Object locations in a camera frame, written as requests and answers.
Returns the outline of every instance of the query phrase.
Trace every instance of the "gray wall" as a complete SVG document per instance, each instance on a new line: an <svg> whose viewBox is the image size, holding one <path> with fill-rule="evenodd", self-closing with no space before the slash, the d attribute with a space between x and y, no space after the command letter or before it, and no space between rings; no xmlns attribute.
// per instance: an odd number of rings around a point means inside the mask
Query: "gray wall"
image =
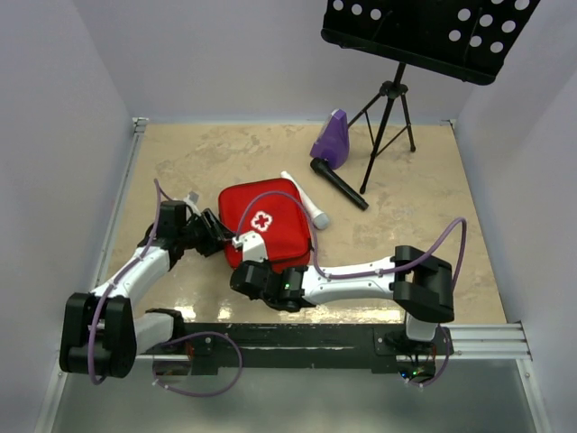
<svg viewBox="0 0 577 433"><path fill-rule="evenodd" d="M30 432L88 289L131 119L70 0L0 4L0 431Z"/></svg>
<svg viewBox="0 0 577 433"><path fill-rule="evenodd" d="M457 138L509 321L522 320L557 433L575 431L577 4L541 2Z"/></svg>
<svg viewBox="0 0 577 433"><path fill-rule="evenodd" d="M74 1L131 114L156 121L352 115L396 68L324 42L325 0ZM418 123L456 118L472 89L416 68L405 81Z"/></svg>

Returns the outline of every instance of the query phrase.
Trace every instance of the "red case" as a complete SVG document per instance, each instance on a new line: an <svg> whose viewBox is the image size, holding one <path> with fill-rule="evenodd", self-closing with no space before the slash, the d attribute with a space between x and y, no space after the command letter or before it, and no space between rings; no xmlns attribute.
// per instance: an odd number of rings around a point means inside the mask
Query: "red case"
<svg viewBox="0 0 577 433"><path fill-rule="evenodd" d="M236 231L246 207L254 198L268 191L283 191L301 202L298 189L290 180L270 179L235 185L223 189L218 196L221 221ZM264 239L275 272L308 264L311 240L307 218L291 199L271 194L257 201L245 218L241 233L250 230L257 231ZM224 247L224 255L233 268L238 267L243 258L243 253L236 251L231 244Z"/></svg>

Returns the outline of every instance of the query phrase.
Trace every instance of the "marble surface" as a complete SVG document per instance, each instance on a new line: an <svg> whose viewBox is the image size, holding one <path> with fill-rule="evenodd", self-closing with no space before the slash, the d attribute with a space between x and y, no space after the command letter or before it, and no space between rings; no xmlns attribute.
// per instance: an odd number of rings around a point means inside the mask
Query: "marble surface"
<svg viewBox="0 0 577 433"><path fill-rule="evenodd" d="M375 162L361 212L309 168L319 124L152 124L146 131L130 186L109 274L131 256L154 215L153 179L174 198L190 190L198 205L217 213L219 192L233 184L276 178L287 170L331 218L319 232L320 263L365 263L392 255L395 245L427 249L457 216L469 222L455 291L456 323L505 323L497 287L458 149L449 126L415 126L417 152L403 134ZM388 128L385 139L398 128ZM358 189L371 152L364 125L352 128L351 152L338 174ZM454 263L459 230L436 255ZM173 308L187 320L225 322L399 322L402 309L386 300L348 300L299 313L269 309L229 289L231 269L219 253L186 252L135 308Z"/></svg>

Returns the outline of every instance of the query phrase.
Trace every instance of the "black microphone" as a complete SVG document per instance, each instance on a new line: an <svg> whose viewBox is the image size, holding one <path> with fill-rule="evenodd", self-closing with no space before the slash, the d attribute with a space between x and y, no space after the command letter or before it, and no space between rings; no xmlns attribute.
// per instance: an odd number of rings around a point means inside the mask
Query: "black microphone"
<svg viewBox="0 0 577 433"><path fill-rule="evenodd" d="M339 178L339 176L331 170L326 160L323 160L322 158L313 158L310 162L310 167L316 174L331 182L333 186L351 200L356 207L361 210L366 210L367 207L369 207L369 203L364 201L364 199L357 194L357 191L349 187L348 183Z"/></svg>

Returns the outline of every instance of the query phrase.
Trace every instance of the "tripod leg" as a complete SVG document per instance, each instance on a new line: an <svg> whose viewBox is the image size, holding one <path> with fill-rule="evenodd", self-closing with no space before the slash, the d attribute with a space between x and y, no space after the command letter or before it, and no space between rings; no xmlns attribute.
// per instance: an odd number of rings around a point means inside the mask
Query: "tripod leg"
<svg viewBox="0 0 577 433"><path fill-rule="evenodd" d="M380 120L379 131L377 132L377 138L375 139L374 146L372 146L371 159L369 160L369 167L367 167L367 171L364 173L364 180L362 181L361 185L361 194L364 194L365 191L367 190L367 183L369 182L369 176L371 175L372 164L375 162L375 158L377 158L380 141L382 140L382 136L385 133L385 128L387 127L387 122L389 121L390 112L393 109L394 103L395 99L391 98L387 99L387 105L385 106L385 111L382 114L382 119Z"/></svg>
<svg viewBox="0 0 577 433"><path fill-rule="evenodd" d="M364 115L364 114L367 112L367 110L368 110L369 108L371 108L372 105L379 100L379 98L380 98L380 93L378 93L376 97L374 97L373 99L371 99L371 101L369 101L369 104L367 104L366 106L364 106L364 108L359 112L358 115L356 115L355 117L353 117L352 121L349 122L349 124L347 125L347 127L350 128L351 126L353 126L353 124L354 124L357 120L359 120L359 117L361 117L362 115Z"/></svg>
<svg viewBox="0 0 577 433"><path fill-rule="evenodd" d="M405 113L405 122L407 123L408 141L411 143L411 151L417 150L415 147L415 139L413 138L413 127L411 126L411 118L408 116L407 96L405 94L400 96L400 101L403 104L403 112Z"/></svg>

